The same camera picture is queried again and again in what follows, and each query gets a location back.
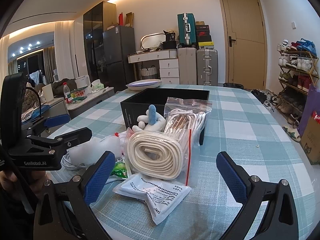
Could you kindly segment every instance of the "green snack package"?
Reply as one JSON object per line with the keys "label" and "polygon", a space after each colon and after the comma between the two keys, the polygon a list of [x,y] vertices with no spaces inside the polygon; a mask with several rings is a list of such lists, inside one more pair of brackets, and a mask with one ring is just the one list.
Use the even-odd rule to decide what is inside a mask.
{"label": "green snack package", "polygon": [[116,160],[116,164],[111,172],[111,175],[116,175],[120,178],[127,179],[128,173],[127,173],[127,169],[125,167],[125,162],[124,162],[123,157],[124,157],[124,155],[122,154],[122,158]]}

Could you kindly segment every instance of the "metal screw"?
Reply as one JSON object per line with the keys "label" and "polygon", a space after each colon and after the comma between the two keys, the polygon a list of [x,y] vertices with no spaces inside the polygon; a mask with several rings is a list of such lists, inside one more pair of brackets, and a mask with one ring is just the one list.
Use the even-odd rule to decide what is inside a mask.
{"label": "metal screw", "polygon": [[72,180],[74,182],[78,182],[79,180],[81,180],[81,176],[80,175],[73,176]]}
{"label": "metal screw", "polygon": [[285,179],[281,180],[281,183],[285,186],[288,186],[289,182]]}
{"label": "metal screw", "polygon": [[45,185],[45,186],[49,186],[50,184],[51,184],[51,180],[47,179],[47,180],[44,182],[44,184],[43,184],[43,185]]}
{"label": "metal screw", "polygon": [[260,178],[257,175],[252,175],[251,176],[252,181],[254,182],[258,182],[260,180]]}

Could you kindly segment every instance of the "plush toy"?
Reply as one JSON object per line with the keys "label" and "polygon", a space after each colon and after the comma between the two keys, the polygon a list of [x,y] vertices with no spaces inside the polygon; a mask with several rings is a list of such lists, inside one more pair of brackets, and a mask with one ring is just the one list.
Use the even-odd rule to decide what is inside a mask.
{"label": "plush toy", "polygon": [[138,126],[134,125],[132,130],[137,131],[163,131],[165,127],[164,117],[156,112],[156,107],[150,105],[146,115],[140,115],[137,118]]}

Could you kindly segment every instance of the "grey curtain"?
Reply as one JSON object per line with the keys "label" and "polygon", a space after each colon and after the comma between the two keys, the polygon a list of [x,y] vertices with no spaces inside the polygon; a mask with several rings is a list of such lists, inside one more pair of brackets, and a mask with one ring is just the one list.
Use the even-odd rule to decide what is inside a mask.
{"label": "grey curtain", "polygon": [[45,79],[48,83],[53,83],[53,70],[57,69],[56,56],[54,52],[54,46],[45,48],[43,50],[44,71]]}
{"label": "grey curtain", "polygon": [[8,73],[9,75],[18,73],[18,63],[16,59],[8,64]]}

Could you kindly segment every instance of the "checkered tablecloth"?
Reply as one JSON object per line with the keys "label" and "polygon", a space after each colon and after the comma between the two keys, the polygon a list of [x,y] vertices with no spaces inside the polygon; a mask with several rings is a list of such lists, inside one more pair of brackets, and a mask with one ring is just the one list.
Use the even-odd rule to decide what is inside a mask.
{"label": "checkered tablecloth", "polygon": [[[263,181],[289,181],[298,214],[299,236],[305,239],[315,215],[315,194],[307,170],[290,138],[270,112],[249,92],[222,87],[163,85],[163,88],[209,90],[212,112],[205,128],[201,153],[193,161],[190,176],[198,179],[177,208],[158,226],[146,205],[114,194],[119,182],[107,184],[92,210],[105,224],[132,239],[219,239],[241,208],[235,202],[216,167],[216,156],[226,151],[249,175]],[[93,136],[103,138],[126,130],[120,102],[135,94],[125,90],[71,120],[51,137],[88,127]],[[69,181],[84,171],[53,171],[58,182]],[[266,203],[247,238],[254,236]]]}

